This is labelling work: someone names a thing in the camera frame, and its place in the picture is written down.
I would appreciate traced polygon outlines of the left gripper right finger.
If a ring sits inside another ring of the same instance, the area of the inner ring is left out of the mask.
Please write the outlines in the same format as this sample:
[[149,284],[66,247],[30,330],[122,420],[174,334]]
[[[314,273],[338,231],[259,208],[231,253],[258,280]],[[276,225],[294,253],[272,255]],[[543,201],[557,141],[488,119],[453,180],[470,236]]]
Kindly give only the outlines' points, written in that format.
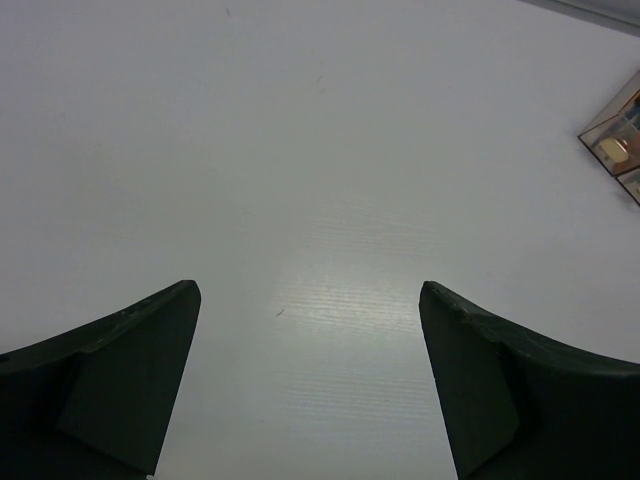
[[636,479],[639,366],[423,284],[419,311],[460,479]]

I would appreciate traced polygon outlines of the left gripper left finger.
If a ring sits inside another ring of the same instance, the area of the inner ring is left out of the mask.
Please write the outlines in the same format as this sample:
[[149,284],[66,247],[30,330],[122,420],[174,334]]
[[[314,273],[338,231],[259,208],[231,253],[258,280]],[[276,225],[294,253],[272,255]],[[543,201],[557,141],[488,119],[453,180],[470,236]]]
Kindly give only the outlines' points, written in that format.
[[182,280],[2,354],[2,478],[154,477],[200,306]]

